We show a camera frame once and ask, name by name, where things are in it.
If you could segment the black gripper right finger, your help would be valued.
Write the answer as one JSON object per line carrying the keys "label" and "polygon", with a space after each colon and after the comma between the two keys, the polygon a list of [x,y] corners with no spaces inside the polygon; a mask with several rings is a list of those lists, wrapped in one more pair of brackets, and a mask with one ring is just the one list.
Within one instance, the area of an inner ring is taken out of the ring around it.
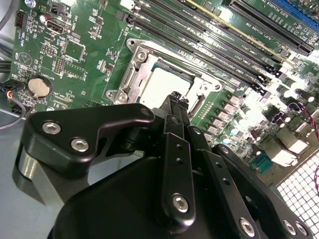
{"label": "black gripper right finger", "polygon": [[182,239],[310,239],[312,232],[230,148],[187,126],[196,220]]}

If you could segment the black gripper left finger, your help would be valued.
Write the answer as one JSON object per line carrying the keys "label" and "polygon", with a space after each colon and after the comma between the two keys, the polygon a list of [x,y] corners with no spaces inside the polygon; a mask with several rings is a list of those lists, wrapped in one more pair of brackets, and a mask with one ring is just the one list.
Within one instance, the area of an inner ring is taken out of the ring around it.
{"label": "black gripper left finger", "polygon": [[35,113],[26,120],[16,159],[28,194],[59,211],[78,193],[97,205],[97,187],[88,184],[91,166],[142,152],[140,163],[154,161],[157,179],[151,210],[169,227],[195,220],[188,100],[178,92],[150,110],[142,104]]}

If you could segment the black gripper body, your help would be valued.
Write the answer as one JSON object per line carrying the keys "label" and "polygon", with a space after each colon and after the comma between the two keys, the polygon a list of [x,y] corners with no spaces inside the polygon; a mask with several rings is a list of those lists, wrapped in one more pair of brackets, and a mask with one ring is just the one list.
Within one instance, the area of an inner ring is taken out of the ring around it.
{"label": "black gripper body", "polygon": [[158,220],[160,161],[142,159],[79,192],[62,207],[50,239],[249,239],[252,221],[236,218],[231,227],[216,193],[193,172],[196,218],[180,234]]}

